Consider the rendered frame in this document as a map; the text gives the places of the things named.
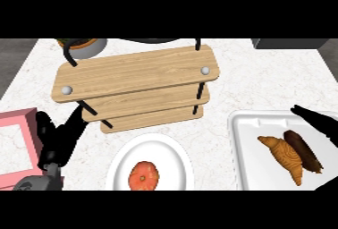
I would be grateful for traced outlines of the pink square frame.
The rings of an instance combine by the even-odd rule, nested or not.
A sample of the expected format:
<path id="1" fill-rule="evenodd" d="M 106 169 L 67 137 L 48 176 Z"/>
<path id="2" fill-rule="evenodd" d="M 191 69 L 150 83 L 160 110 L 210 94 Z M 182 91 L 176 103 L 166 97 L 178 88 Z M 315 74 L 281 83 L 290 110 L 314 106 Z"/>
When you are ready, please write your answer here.
<path id="1" fill-rule="evenodd" d="M 13 191 L 26 176 L 45 175 L 36 166 L 42 143 L 35 113 L 36 108 L 0 113 L 0 191 Z"/>

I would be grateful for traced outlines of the white tray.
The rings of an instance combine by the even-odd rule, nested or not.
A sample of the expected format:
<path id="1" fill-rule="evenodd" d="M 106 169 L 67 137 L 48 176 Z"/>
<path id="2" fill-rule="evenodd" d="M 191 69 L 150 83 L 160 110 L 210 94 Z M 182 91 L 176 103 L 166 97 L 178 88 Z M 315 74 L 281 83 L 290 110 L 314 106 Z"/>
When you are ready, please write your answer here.
<path id="1" fill-rule="evenodd" d="M 292 130 L 302 137 L 323 168 L 320 173 L 302 170 L 300 185 L 280 166 L 256 137 L 283 138 Z M 325 136 L 290 111 L 238 110 L 228 117 L 231 154 L 237 187 L 246 191 L 312 191 L 338 177 L 338 148 Z"/>

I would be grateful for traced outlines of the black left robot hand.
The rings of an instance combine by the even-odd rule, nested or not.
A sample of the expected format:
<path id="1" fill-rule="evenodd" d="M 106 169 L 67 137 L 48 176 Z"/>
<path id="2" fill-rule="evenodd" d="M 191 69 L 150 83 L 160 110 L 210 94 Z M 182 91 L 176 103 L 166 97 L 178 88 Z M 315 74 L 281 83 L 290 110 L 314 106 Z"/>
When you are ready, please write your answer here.
<path id="1" fill-rule="evenodd" d="M 42 143 L 38 159 L 41 170 L 54 163 L 63 167 L 69 161 L 76 141 L 80 137 L 86 122 L 80 119 L 82 107 L 78 106 L 63 124 L 54 126 L 49 116 L 44 111 L 35 113 L 36 135 Z"/>

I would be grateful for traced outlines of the white oval plate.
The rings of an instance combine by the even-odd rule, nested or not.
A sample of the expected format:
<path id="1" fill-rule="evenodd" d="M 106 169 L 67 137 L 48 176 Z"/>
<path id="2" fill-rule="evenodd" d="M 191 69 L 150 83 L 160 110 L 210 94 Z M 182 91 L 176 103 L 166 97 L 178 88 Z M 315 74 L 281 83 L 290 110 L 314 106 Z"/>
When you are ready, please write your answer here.
<path id="1" fill-rule="evenodd" d="M 157 170 L 156 191 L 191 191 L 193 167 L 179 143 L 166 135 L 145 133 L 119 149 L 106 174 L 106 190 L 128 191 L 131 169 L 138 162 L 150 162 Z"/>

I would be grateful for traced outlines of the wooden tiered shelf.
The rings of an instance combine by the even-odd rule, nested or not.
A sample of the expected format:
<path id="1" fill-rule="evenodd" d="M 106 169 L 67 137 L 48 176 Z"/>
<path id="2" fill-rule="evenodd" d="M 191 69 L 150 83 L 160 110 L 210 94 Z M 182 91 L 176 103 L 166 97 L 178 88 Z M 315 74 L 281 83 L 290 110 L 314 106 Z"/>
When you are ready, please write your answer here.
<path id="1" fill-rule="evenodd" d="M 82 106 L 85 122 L 104 133 L 193 120 L 218 78 L 209 46 L 197 43 L 156 51 L 69 59 L 57 68 L 51 99 Z"/>

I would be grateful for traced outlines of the orange glazed donut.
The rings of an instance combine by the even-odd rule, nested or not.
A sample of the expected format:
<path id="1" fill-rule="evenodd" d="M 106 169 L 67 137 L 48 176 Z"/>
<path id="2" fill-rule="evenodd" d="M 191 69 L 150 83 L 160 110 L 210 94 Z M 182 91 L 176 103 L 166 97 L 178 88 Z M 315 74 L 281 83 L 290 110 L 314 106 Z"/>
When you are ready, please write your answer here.
<path id="1" fill-rule="evenodd" d="M 151 191 L 157 185 L 157 170 L 151 162 L 138 162 L 131 169 L 128 185 L 132 191 Z"/>

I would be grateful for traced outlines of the dark grey appliance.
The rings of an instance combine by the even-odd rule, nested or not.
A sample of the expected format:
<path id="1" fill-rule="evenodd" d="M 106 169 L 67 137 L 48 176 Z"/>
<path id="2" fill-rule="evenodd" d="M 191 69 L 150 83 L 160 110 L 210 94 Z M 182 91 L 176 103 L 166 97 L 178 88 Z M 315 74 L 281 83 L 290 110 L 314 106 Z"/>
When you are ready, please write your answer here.
<path id="1" fill-rule="evenodd" d="M 252 38 L 255 49 L 318 49 L 325 38 Z"/>

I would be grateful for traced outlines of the golden brown croissant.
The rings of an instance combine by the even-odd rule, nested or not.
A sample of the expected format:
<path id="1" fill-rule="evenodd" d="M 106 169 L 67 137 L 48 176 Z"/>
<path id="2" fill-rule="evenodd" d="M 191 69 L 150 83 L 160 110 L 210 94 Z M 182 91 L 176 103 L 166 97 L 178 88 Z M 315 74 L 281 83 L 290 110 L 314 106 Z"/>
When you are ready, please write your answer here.
<path id="1" fill-rule="evenodd" d="M 293 148 L 283 139 L 271 136 L 258 136 L 256 140 L 268 148 L 275 161 L 290 174 L 294 185 L 299 186 L 302 184 L 302 161 Z"/>

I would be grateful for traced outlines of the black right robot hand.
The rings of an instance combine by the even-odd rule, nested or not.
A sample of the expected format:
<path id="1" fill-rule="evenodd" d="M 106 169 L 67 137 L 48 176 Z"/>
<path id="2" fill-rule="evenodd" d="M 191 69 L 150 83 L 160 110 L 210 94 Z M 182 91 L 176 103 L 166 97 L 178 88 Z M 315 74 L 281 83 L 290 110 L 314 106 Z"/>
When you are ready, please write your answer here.
<path id="1" fill-rule="evenodd" d="M 338 148 L 338 121 L 327 115 L 302 108 L 299 105 L 294 105 L 290 111 L 325 136 L 333 146 Z M 317 187 L 317 191 L 338 191 L 338 176 Z"/>

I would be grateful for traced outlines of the dark round object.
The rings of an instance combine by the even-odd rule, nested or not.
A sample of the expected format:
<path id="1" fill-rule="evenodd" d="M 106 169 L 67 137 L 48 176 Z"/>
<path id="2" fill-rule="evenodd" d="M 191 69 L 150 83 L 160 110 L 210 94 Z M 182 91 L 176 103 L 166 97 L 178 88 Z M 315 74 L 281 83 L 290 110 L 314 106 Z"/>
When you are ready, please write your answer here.
<path id="1" fill-rule="evenodd" d="M 162 44 L 162 43 L 172 42 L 173 40 L 178 40 L 178 38 L 120 38 L 120 39 L 142 44 Z"/>

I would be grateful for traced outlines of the dark brown pastry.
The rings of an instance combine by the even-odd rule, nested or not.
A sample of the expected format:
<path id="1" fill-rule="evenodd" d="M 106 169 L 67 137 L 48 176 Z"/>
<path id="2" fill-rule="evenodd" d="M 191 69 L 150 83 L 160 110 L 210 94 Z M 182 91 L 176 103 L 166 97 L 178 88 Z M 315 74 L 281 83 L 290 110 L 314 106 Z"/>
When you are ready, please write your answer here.
<path id="1" fill-rule="evenodd" d="M 309 172 L 314 172 L 315 174 L 318 174 L 323 169 L 323 166 L 299 134 L 294 131 L 287 130 L 283 133 L 283 139 L 287 142 L 287 144 L 290 145 L 290 147 L 293 148 L 294 153 L 300 157 L 302 167 Z"/>

